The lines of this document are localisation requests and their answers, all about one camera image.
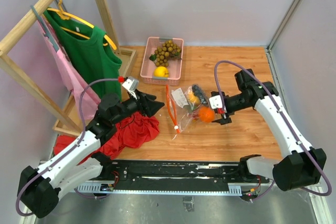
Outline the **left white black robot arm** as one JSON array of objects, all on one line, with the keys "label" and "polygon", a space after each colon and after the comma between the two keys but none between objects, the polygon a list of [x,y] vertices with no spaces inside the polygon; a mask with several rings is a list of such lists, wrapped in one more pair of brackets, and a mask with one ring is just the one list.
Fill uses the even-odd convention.
[{"label": "left white black robot arm", "polygon": [[164,103],[156,96],[135,90],[123,102],[115,93],[105,95],[94,118],[65,149],[37,168],[27,166],[20,174],[16,210],[21,216],[49,215],[64,195],[85,181],[112,175],[111,161],[97,152],[117,132],[117,124],[139,112],[154,116]]}]

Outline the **orange fake orange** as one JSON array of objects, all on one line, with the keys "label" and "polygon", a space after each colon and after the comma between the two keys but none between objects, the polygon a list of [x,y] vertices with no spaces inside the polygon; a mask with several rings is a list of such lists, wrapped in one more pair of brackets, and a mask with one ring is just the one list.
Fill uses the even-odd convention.
[{"label": "orange fake orange", "polygon": [[209,107],[202,106],[198,110],[198,118],[202,122],[211,123],[215,120],[215,112]]}]

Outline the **brown longan fruit bunch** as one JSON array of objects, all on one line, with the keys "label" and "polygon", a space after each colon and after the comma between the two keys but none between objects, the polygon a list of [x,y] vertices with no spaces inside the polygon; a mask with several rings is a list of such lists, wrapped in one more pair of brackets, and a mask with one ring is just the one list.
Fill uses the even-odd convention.
[{"label": "brown longan fruit bunch", "polygon": [[156,47],[149,59],[155,63],[157,67],[168,67],[170,60],[180,60],[182,58],[182,48],[173,40],[166,40]]}]

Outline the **clear zip bag orange seal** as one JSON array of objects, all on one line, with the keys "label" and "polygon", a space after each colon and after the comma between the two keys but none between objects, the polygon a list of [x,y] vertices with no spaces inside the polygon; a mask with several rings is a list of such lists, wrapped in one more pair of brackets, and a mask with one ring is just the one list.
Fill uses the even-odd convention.
[{"label": "clear zip bag orange seal", "polygon": [[[165,86],[166,107],[177,135],[181,134],[184,130],[188,128],[190,124],[194,123],[191,121],[189,114],[195,110],[199,110],[199,108],[202,106],[206,106],[203,104],[195,106],[189,102],[188,94],[192,92],[192,85],[187,87],[170,87],[168,85]],[[208,104],[206,107],[211,108],[208,97],[207,102]]]}]

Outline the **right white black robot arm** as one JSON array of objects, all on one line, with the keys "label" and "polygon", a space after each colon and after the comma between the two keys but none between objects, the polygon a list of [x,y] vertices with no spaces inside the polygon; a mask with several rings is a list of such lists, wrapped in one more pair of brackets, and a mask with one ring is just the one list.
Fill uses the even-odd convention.
[{"label": "right white black robot arm", "polygon": [[251,69],[235,74],[239,94],[228,96],[213,91],[211,108],[220,117],[217,123],[231,123],[235,112],[253,108],[265,120],[281,151],[282,160],[265,158],[260,154],[242,157],[238,163],[238,177],[250,182],[256,175],[271,179],[283,191],[315,185],[321,178],[326,153],[314,148],[300,133],[284,109],[278,91],[271,82],[260,82]]}]

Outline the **yellow fake lemon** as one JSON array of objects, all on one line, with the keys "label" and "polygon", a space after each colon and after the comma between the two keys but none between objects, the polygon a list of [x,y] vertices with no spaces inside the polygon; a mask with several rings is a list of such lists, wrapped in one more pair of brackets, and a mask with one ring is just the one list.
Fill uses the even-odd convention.
[{"label": "yellow fake lemon", "polygon": [[159,66],[154,70],[153,76],[158,78],[168,78],[170,73],[167,67]]}]

